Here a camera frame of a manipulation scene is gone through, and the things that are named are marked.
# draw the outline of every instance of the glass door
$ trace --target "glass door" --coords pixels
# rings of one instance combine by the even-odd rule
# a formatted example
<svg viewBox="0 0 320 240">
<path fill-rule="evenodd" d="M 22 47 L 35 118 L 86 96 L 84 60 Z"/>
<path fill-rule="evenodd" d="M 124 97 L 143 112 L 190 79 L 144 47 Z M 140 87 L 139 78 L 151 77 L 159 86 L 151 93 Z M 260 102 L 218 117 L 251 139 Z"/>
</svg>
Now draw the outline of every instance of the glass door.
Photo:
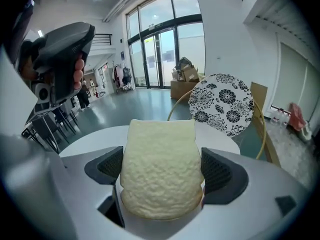
<svg viewBox="0 0 320 240">
<path fill-rule="evenodd" d="M 174 31 L 156 32 L 143 42 L 149 88 L 169 89 L 176 65 Z"/>
</svg>

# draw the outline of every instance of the green floor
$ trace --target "green floor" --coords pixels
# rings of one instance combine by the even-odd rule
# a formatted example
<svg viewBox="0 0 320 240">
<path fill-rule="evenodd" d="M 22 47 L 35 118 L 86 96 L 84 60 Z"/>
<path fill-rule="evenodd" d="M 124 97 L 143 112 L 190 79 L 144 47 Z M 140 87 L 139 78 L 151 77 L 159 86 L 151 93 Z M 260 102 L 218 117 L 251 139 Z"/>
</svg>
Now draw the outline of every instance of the green floor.
<svg viewBox="0 0 320 240">
<path fill-rule="evenodd" d="M 104 128 L 129 125 L 132 119 L 166 121 L 175 103 L 176 100 L 170 98 L 170 90 L 159 89 L 136 89 L 101 97 L 92 102 L 90 108 L 77 113 L 78 127 L 72 123 L 76 135 L 69 132 L 68 141 L 73 143 L 85 135 Z M 171 116 L 171 120 L 191 118 L 187 102 L 178 104 Z M 262 141 L 253 123 L 233 140 L 240 147 L 243 156 L 256 158 Z M 59 141 L 61 150 L 67 146 L 64 140 Z M 261 160 L 267 160 L 264 153 Z"/>
</svg>

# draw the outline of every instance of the floor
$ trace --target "floor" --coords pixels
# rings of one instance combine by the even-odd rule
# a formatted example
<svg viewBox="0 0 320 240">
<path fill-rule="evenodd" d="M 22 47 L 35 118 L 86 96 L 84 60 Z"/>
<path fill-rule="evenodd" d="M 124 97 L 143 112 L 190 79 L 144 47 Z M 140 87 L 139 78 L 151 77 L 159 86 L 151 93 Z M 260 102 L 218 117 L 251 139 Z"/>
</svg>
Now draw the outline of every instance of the floor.
<svg viewBox="0 0 320 240">
<path fill-rule="evenodd" d="M 176 100 L 170 98 L 170 90 L 159 89 L 136 89 L 93 99 L 90 108 L 76 113 L 77 133 L 70 133 L 68 140 L 73 143 L 104 128 L 129 125 L 132 119 L 166 121 L 175 103 Z M 178 104 L 171 116 L 171 120 L 191 118 L 186 102 Z M 311 189 L 318 170 L 311 152 L 295 135 L 272 126 L 267 123 L 267 132 L 275 146 L 281 167 Z M 256 158 L 262 144 L 253 123 L 233 140 L 239 145 L 241 154 L 251 158 Z M 67 146 L 65 141 L 59 142 L 61 150 Z M 264 152 L 260 159 L 267 160 Z"/>
</svg>

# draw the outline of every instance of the hand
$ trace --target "hand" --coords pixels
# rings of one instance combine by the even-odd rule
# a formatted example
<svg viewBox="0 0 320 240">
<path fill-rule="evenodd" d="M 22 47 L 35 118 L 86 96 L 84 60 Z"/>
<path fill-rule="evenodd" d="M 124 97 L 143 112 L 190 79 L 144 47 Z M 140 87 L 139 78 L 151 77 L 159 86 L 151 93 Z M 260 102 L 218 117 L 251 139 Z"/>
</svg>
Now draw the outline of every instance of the hand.
<svg viewBox="0 0 320 240">
<path fill-rule="evenodd" d="M 81 79 L 84 76 L 85 70 L 85 62 L 82 59 L 82 54 L 79 55 L 78 60 L 75 63 L 74 66 L 74 73 L 73 73 L 73 88 L 75 90 L 78 90 L 81 87 Z M 36 80 L 37 79 L 37 73 L 32 68 L 32 60 L 31 56 L 26 60 L 25 64 L 22 66 L 20 74 L 23 79 L 25 80 Z"/>
</svg>

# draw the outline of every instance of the round cushion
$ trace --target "round cushion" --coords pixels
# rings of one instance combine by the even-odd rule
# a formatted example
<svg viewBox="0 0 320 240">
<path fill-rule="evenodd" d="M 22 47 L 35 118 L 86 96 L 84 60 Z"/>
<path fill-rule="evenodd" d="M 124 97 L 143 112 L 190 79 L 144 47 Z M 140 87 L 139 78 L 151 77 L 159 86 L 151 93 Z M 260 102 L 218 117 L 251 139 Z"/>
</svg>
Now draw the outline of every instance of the round cushion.
<svg viewBox="0 0 320 240">
<path fill-rule="evenodd" d="M 196 121 L 233 137 L 249 126 L 254 100 L 243 81 L 219 73 L 206 77 L 193 88 L 189 108 Z"/>
</svg>

